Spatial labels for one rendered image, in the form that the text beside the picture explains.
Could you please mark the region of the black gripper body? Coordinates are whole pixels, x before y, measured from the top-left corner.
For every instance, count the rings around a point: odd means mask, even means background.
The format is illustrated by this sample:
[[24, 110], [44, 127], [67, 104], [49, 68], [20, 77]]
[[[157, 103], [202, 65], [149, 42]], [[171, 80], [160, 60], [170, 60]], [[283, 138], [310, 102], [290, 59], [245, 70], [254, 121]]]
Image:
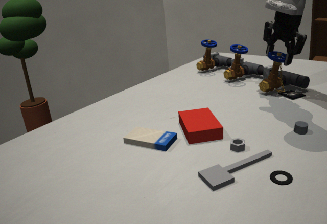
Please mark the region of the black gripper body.
[[277, 34], [276, 38], [285, 42], [283, 31], [288, 32], [289, 41], [296, 37], [296, 31], [301, 23], [302, 15], [289, 15], [276, 11], [273, 23], [273, 29], [280, 28], [281, 31]]

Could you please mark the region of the dark grey short cylinder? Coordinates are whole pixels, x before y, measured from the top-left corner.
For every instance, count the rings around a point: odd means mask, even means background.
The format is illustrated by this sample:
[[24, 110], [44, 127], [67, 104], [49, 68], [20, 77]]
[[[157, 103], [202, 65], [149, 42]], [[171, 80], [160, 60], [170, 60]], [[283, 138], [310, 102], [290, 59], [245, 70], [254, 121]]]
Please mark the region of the dark grey short cylinder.
[[299, 135], [305, 135], [307, 134], [308, 131], [308, 123], [303, 122], [303, 121], [297, 121], [295, 122], [294, 126], [294, 132], [299, 134]]

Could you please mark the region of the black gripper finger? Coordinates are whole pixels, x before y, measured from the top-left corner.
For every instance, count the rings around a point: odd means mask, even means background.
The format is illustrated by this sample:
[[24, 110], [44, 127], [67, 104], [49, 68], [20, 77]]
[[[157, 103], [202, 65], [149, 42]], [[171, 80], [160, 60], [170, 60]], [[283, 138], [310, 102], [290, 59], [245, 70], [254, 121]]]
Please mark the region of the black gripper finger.
[[293, 56], [301, 53], [303, 46], [306, 42], [307, 35], [302, 35], [296, 31], [296, 37], [297, 37], [296, 45], [295, 45], [295, 38], [291, 40], [291, 43], [289, 43], [289, 37], [287, 31], [283, 31], [283, 37], [285, 40], [285, 46], [287, 47], [287, 54], [286, 54], [284, 65], [288, 66], [289, 64], [292, 63]]
[[276, 38], [277, 34], [281, 31], [280, 28], [276, 28], [275, 31], [272, 34], [272, 29], [273, 29], [273, 22], [268, 21], [265, 22], [265, 28], [264, 28], [264, 37], [263, 40], [267, 42], [267, 50], [266, 50], [266, 56], [268, 56], [269, 52], [272, 52], [274, 50], [274, 44], [278, 40]]

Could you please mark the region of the dark grey hex nut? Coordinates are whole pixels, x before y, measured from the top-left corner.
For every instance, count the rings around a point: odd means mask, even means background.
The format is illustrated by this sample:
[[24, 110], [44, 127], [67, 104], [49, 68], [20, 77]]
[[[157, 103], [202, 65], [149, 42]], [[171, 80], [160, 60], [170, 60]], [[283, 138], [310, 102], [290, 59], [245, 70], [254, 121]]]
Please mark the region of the dark grey hex nut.
[[231, 139], [230, 150], [235, 152], [245, 151], [245, 140], [240, 138]]

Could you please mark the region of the black rubber washer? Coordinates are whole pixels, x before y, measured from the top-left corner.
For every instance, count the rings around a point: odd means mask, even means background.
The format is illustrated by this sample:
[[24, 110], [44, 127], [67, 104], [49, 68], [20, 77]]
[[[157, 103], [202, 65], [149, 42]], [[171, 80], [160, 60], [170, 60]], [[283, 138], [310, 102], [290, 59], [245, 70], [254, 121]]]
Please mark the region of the black rubber washer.
[[[275, 178], [276, 175], [278, 174], [282, 174], [285, 175], [287, 177], [286, 181], [279, 181]], [[293, 181], [293, 177], [291, 174], [285, 172], [285, 171], [274, 171], [270, 174], [270, 179], [272, 180], [272, 182], [278, 184], [278, 185], [288, 185]]]

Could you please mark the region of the red box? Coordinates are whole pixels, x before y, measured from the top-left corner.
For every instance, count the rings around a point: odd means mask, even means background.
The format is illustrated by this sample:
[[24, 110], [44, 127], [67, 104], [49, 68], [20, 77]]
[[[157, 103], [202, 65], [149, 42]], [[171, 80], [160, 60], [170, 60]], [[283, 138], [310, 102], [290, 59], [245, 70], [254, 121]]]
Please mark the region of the red box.
[[179, 111], [178, 115], [188, 144], [223, 139], [223, 126], [209, 108]]

